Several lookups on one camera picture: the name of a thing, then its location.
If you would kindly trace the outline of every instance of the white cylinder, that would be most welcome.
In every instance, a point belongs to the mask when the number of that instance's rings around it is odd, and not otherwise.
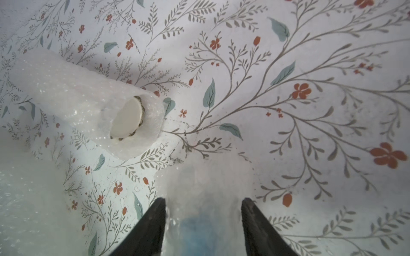
[[[161,130],[164,106],[152,92],[66,62],[51,51],[27,52],[9,75],[46,113],[120,159],[142,154]]]

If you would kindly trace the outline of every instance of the teal leaf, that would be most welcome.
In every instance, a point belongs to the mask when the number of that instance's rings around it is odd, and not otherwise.
[[[50,49],[50,47],[51,47],[51,43],[52,43],[52,39],[51,39],[51,42],[48,44],[48,46],[47,46],[47,50],[49,50]]]
[[[98,164],[97,166],[94,168],[94,171],[98,171],[99,169],[101,169],[102,165],[105,162],[105,157],[103,154],[100,155],[100,159],[98,160]]]
[[[270,17],[268,17],[268,19],[271,20],[272,30],[273,30],[273,32],[275,32],[278,35],[279,40],[281,42],[285,41],[286,38],[289,37],[289,29],[287,28],[287,26],[283,23],[280,23],[279,21],[277,21],[275,19],[270,18]]]
[[[219,126],[219,129],[222,130],[222,131],[228,131],[228,132],[232,133],[234,136],[240,138],[241,140],[244,140],[244,139],[242,139],[241,132],[239,131],[238,126],[236,126],[236,125],[225,123],[225,124],[221,124]]]
[[[88,256],[95,256],[97,249],[97,232],[93,239],[91,239],[90,246],[88,247]]]
[[[165,98],[164,101],[164,108],[165,108],[165,115],[167,115],[171,110],[175,107],[175,101],[171,100],[171,98]]]
[[[275,84],[280,83],[283,79],[285,79],[290,74],[292,74],[292,72],[295,70],[295,63],[296,61],[294,61],[289,66],[282,69],[282,71],[278,74],[278,76],[271,82],[271,86],[274,86]]]
[[[64,14],[66,14],[68,5],[70,4],[70,0],[66,0],[66,5],[64,6]]]
[[[114,48],[117,45],[118,45],[117,42],[105,43],[104,44],[104,52],[105,53],[109,52],[112,48]]]
[[[137,0],[137,4],[141,5],[142,7],[144,7],[144,0]]]
[[[33,118],[36,116],[36,105],[34,105],[33,103],[31,104],[31,118]]]
[[[9,107],[8,107],[8,106],[4,107],[3,115],[1,116],[1,118],[3,118],[4,115],[5,115],[8,111],[9,111]]]
[[[215,81],[212,78],[212,83],[208,87],[208,89],[205,92],[204,99],[202,100],[202,103],[204,107],[212,108],[215,103]]]
[[[142,204],[139,202],[137,195],[135,195],[134,192],[134,207],[135,210],[137,211],[137,219],[140,220],[142,218],[142,215],[144,214],[144,211],[142,210]]]

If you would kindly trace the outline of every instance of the floral wallpaper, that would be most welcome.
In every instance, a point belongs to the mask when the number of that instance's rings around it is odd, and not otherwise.
[[[52,0],[1,49],[0,124],[65,172],[88,256],[142,217],[156,170],[226,151],[298,254],[407,255],[409,21],[409,0]],[[8,77],[34,48],[152,91],[157,142],[120,161],[43,112]]]

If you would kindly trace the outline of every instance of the red flower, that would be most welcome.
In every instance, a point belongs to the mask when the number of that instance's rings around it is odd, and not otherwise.
[[[286,207],[289,207],[291,203],[292,203],[292,195],[290,193],[287,193],[286,195],[283,196],[282,204]]]
[[[133,44],[134,40],[131,38],[129,41],[127,41],[127,45],[125,46],[127,48],[127,50],[131,49],[132,47],[134,47]]]
[[[80,34],[82,34],[82,32],[84,31],[85,27],[84,25],[81,25],[80,28],[78,29],[80,31]]]
[[[257,46],[260,42],[260,36],[255,37],[255,39],[253,40],[253,45]]]
[[[182,110],[181,110],[181,113],[182,113],[182,114],[180,114],[180,117],[183,116],[183,117],[185,118],[185,115],[187,114],[187,110],[186,110],[186,109],[185,109],[185,110],[182,109]]]
[[[114,193],[117,193],[117,195],[120,194],[121,191],[123,191],[123,183],[120,182],[119,184],[115,183],[115,187],[114,187]]]
[[[77,209],[77,205],[78,205],[78,202],[76,202],[76,201],[73,200],[73,205],[71,206],[71,209],[76,210],[76,209]]]
[[[382,148],[376,147],[370,150],[370,154],[372,156],[381,156],[375,158],[373,161],[377,165],[388,165],[392,169],[397,168],[397,160],[406,161],[407,156],[403,151],[396,150],[392,152],[392,146],[387,143],[383,142],[380,143]]]
[[[300,88],[299,88],[299,84],[295,84],[294,87],[296,90],[292,93],[292,97],[294,99],[297,99],[299,96],[301,99],[305,100],[306,96],[312,92],[312,90],[308,88],[309,85],[307,83],[303,83],[302,85],[300,85]]]
[[[221,47],[221,46],[219,45],[219,38],[217,38],[216,40],[212,40],[212,41],[211,41],[211,45],[210,45],[209,47],[211,47],[212,50],[215,50],[216,48]]]
[[[373,6],[374,5],[374,1],[373,0],[356,0],[355,1],[355,5],[359,6],[360,9],[365,8],[366,6]]]
[[[103,203],[104,203],[103,199],[104,199],[104,196],[103,196],[103,195],[99,195],[99,196],[98,196],[98,199],[97,199],[98,204],[103,204]]]

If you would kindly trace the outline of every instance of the small red flower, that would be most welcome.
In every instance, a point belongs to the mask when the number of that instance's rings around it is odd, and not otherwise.
[[[283,196],[282,204],[286,207],[289,207],[291,203],[292,203],[292,195],[290,193],[287,193],[286,195]]]
[[[183,116],[183,117],[185,118],[185,115],[186,115],[186,114],[187,114],[187,110],[186,110],[186,109],[185,109],[185,110],[182,109],[182,110],[181,110],[180,117]]]
[[[78,29],[80,31],[80,34],[82,34],[82,32],[84,31],[85,27],[84,25],[81,25],[80,28]]]
[[[127,50],[129,50],[129,49],[131,49],[132,47],[134,47],[133,42],[134,42],[134,40],[131,38],[129,41],[127,41],[127,45],[125,46],[125,48],[126,48]]]
[[[294,99],[297,99],[299,96],[301,99],[305,100],[306,96],[312,92],[312,90],[308,88],[309,85],[307,83],[303,83],[302,85],[300,85],[300,87],[299,87],[299,84],[295,84],[294,87],[296,90],[292,93],[292,97]]]
[[[103,203],[104,203],[103,199],[104,199],[104,196],[103,196],[103,195],[99,195],[99,196],[98,196],[98,199],[97,199],[98,204],[103,204]]]
[[[253,40],[253,45],[257,46],[260,42],[260,36],[255,37],[255,39]]]
[[[398,165],[396,159],[400,161],[407,160],[407,155],[403,151],[392,151],[392,146],[387,142],[380,143],[380,147],[370,150],[372,156],[380,156],[373,160],[377,165],[387,165],[392,169],[396,169]]]
[[[216,48],[221,47],[221,46],[219,45],[219,38],[217,38],[216,40],[212,40],[212,41],[211,41],[211,45],[210,45],[209,47],[211,47],[212,50],[215,50]]]
[[[114,193],[117,193],[117,195],[120,194],[121,191],[123,191],[123,183],[120,182],[119,184],[115,183],[115,187],[114,187]]]
[[[373,0],[356,0],[355,5],[359,6],[360,9],[365,8],[366,6],[373,6],[374,1]]]
[[[77,209],[77,205],[78,205],[78,202],[76,202],[76,201],[73,200],[73,205],[71,206],[71,209],[76,210],[76,209]]]

